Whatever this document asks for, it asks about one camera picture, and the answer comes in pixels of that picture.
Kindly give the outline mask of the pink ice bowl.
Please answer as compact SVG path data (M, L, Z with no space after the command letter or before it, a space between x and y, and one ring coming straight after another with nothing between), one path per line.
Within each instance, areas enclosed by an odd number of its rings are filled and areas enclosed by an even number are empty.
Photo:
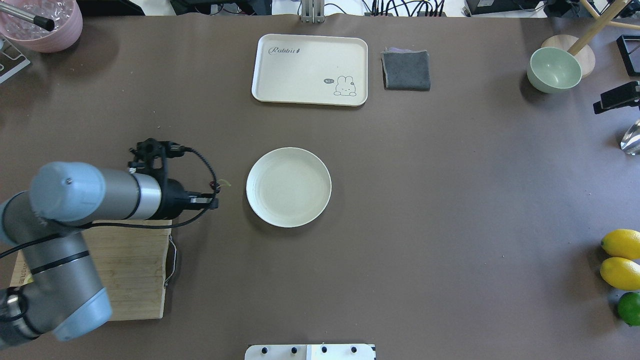
M64 51L82 34L83 16L77 0L2 0L1 5L19 9L42 24L1 12L2 36L28 50Z

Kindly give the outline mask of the white column mount base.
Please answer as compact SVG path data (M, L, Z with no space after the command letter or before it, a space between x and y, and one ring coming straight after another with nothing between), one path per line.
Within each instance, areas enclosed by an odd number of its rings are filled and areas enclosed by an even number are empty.
M247 348L245 360L376 360L374 344L254 344Z

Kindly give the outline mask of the yellow lemon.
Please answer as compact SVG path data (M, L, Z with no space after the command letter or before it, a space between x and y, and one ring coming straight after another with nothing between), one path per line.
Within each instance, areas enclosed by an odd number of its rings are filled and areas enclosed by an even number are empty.
M604 260L599 274L605 282L615 289L638 291L640 289L640 265L622 257L610 257Z
M610 256L636 260L640 258L640 233L629 228L618 228L602 237L600 246Z

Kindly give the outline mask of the metal muddler black tip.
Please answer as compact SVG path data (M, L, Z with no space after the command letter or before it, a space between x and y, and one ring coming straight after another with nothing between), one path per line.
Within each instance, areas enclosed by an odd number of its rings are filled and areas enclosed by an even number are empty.
M35 26L43 28L48 32L52 32L55 29L55 21L53 19L30 13L19 7L12 6L11 4L8 4L6 2L0 2L0 11L14 18L34 24Z

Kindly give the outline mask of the metal scoop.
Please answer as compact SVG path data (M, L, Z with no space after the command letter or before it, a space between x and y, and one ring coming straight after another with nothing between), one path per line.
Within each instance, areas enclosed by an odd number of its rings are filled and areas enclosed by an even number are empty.
M640 154L640 119L638 119L622 136L620 141L622 152L631 156Z

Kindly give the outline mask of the wooden stand with base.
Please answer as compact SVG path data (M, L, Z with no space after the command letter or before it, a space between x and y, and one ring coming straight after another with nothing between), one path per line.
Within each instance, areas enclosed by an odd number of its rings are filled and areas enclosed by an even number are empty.
M579 3L586 9L593 18L593 23L580 38L572 35L558 34L547 38L541 48L551 47L569 53L580 65L582 78L589 76L595 68L595 53L590 48L589 43L605 27L626 28L629 30L639 30L638 25L614 21L614 18L623 11L630 3L630 0L615 0L608 8L599 13L587 0L580 0Z

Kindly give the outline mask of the bamboo cutting board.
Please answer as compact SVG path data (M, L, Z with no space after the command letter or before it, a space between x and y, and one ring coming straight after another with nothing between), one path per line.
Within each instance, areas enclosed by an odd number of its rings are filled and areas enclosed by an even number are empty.
M121 227L82 231L106 287L110 321L162 319L165 312L169 220L125 220Z

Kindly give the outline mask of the yellow lemon near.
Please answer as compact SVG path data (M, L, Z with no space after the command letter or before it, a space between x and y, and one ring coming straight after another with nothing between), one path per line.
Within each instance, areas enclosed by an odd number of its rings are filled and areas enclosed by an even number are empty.
M610 257L604 260L599 274L605 282L615 289L638 291L640 289L640 265L622 257Z

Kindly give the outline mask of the cream round plate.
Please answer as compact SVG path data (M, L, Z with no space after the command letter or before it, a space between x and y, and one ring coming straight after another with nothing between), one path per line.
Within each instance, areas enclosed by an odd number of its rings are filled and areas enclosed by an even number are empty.
M294 146L265 153L246 180L246 198L254 214L281 228L302 227L317 219L329 204L332 190L326 164Z

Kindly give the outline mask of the green lime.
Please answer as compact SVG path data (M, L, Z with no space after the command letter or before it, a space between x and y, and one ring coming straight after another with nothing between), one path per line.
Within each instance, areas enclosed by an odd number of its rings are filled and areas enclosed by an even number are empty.
M638 292L626 292L620 296L617 304L617 314L628 326L640 326L640 294Z

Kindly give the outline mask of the grey folded cloth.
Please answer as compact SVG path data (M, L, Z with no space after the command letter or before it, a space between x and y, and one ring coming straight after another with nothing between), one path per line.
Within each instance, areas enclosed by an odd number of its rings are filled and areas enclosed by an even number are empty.
M427 50L389 48L381 53L384 86L393 91L430 91L430 54Z

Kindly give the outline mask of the white cup rack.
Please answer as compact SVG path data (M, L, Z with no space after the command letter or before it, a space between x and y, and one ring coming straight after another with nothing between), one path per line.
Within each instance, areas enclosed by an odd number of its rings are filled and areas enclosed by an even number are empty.
M7 38L0 36L0 83L27 68L31 61Z

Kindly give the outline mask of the cream rabbit tray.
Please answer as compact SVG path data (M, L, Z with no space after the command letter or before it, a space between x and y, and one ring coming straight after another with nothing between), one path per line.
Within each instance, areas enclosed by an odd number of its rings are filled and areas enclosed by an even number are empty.
M360 38L270 33L257 43L251 93L265 103L358 107L368 64Z

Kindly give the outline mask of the aluminium frame post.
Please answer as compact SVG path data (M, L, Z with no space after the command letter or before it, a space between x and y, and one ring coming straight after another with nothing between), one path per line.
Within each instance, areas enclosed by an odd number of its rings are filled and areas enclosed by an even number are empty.
M300 0L300 9L302 23L322 24L325 22L324 0Z

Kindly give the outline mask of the green bowl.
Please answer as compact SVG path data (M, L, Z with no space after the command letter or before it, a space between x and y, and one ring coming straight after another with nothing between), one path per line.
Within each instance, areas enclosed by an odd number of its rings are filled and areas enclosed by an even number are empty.
M530 55L526 79L540 92L557 94L581 82L582 67L578 59L566 50L541 47Z

